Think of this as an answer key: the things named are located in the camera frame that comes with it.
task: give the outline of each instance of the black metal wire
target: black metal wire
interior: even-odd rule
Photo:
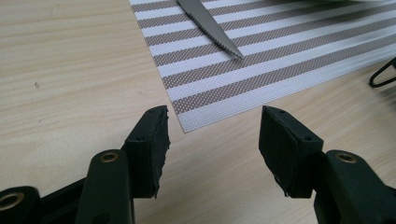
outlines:
[[[376,77],[378,77],[383,71],[385,71],[385,69],[387,69],[388,67],[390,67],[391,65],[393,65],[394,68],[396,68],[396,58],[392,59],[390,62],[388,62],[387,64],[385,64],[382,68],[380,68],[378,71],[376,71],[371,77],[370,77],[370,82],[369,85],[373,88],[378,88],[378,87],[382,87],[385,86],[393,81],[396,81],[396,77],[393,77],[391,79],[388,79],[386,81],[380,82],[375,84],[374,80]]]

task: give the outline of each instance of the desk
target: desk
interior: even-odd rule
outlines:
[[[136,222],[317,223],[313,200],[292,200],[258,150],[261,109],[183,133],[126,0],[0,3],[0,190],[45,196],[120,148],[143,115],[168,105],[170,150],[157,200],[135,200]],[[373,90],[383,63],[268,105],[362,156],[396,187],[396,87]]]

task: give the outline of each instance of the serrated knife blade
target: serrated knife blade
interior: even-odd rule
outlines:
[[[177,0],[177,2],[184,12],[213,42],[238,58],[244,58],[241,51],[239,51],[233,41],[225,34],[200,0]]]

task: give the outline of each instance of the gray and white striped mat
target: gray and white striped mat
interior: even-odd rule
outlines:
[[[396,56],[396,1],[202,0],[240,51],[176,0],[130,0],[185,132]]]

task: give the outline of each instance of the brass rivet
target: brass rivet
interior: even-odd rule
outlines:
[[[10,203],[5,203],[4,205],[1,205],[3,201],[9,198],[14,198],[12,202]],[[0,211],[5,211],[8,210],[18,203],[20,203],[24,198],[24,194],[22,192],[12,192],[7,195],[4,195],[3,197],[0,198]]]
[[[358,160],[356,159],[356,157],[354,157],[354,156],[352,156],[352,155],[350,155],[350,154],[344,153],[344,152],[338,152],[338,153],[336,153],[336,154],[335,154],[335,157],[336,157],[338,160],[340,160],[340,161],[348,162],[348,163],[355,163],[355,162],[358,161]]]
[[[119,158],[119,154],[115,152],[107,152],[105,155],[100,157],[101,162],[112,162]]]

